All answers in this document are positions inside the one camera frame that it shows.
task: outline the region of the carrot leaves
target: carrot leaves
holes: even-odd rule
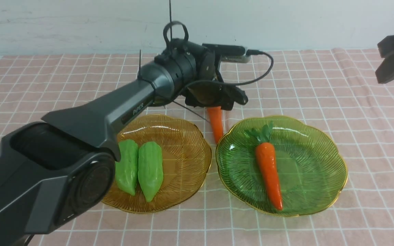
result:
[[[245,130],[245,133],[249,137],[256,137],[256,139],[258,139],[259,142],[265,143],[265,142],[270,142],[272,130],[273,130],[273,122],[271,121],[270,123],[265,124],[262,127],[261,131],[252,128]]]

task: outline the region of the amber glass plate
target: amber glass plate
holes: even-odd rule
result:
[[[269,201],[255,159],[256,137],[247,130],[273,122],[270,142],[275,146],[283,210]],[[347,181],[347,167],[334,142],[322,131],[281,115],[238,122],[216,148],[219,175],[237,198],[266,214],[294,217],[330,207]]]
[[[162,186],[153,201],[148,203],[139,184],[136,195],[131,196],[114,182],[103,203],[130,213],[155,213],[180,204],[202,187],[211,166],[212,150],[196,125],[165,115],[144,115],[119,133],[118,141],[126,139],[135,140],[139,146],[148,141],[155,141],[161,146]]]

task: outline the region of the toy carrot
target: toy carrot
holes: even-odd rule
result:
[[[223,137],[223,122],[222,122],[222,108],[212,107],[206,108],[209,115],[209,120],[211,122],[212,132],[214,134],[215,143],[219,143],[220,139]]]
[[[255,148],[256,161],[264,180],[267,196],[277,210],[283,209],[282,194],[280,192],[280,183],[278,170],[276,168],[276,151],[270,143],[270,133],[273,129],[273,122],[264,125],[261,132],[256,129],[247,131],[247,133],[256,137],[260,144]]]

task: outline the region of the bitter melon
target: bitter melon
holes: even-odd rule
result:
[[[164,173],[161,147],[153,141],[144,143],[138,153],[138,181],[145,200],[151,202],[161,188]]]
[[[132,196],[136,193],[138,174],[138,144],[131,139],[119,142],[121,161],[115,163],[115,181],[118,188]]]

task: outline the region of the pink checkered tablecloth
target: pink checkered tablecloth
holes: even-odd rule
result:
[[[391,246],[394,245],[394,81],[377,84],[372,50],[270,52],[271,74],[244,86],[250,100],[225,112],[225,130],[247,117],[283,114],[327,133],[349,168],[338,201],[316,215],[279,218],[251,209],[223,187],[216,163],[185,203],[154,215],[98,204],[32,246]],[[142,63],[152,60],[144,54]],[[133,81],[138,54],[5,56],[0,59],[0,138],[53,109],[81,105]],[[253,79],[267,57],[223,64],[227,82]],[[197,110],[202,115],[204,110]],[[211,128],[170,104],[161,113]]]

